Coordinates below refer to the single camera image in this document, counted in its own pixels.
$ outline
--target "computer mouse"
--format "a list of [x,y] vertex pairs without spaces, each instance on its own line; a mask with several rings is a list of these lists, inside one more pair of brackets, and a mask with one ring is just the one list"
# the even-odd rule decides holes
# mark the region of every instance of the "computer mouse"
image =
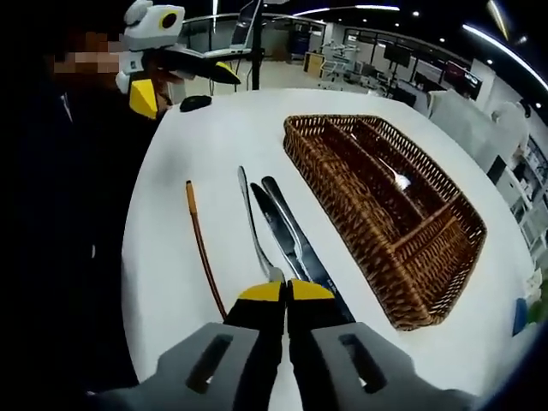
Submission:
[[190,96],[181,101],[179,110],[186,113],[187,111],[201,109],[209,104],[211,104],[211,97],[209,96]]

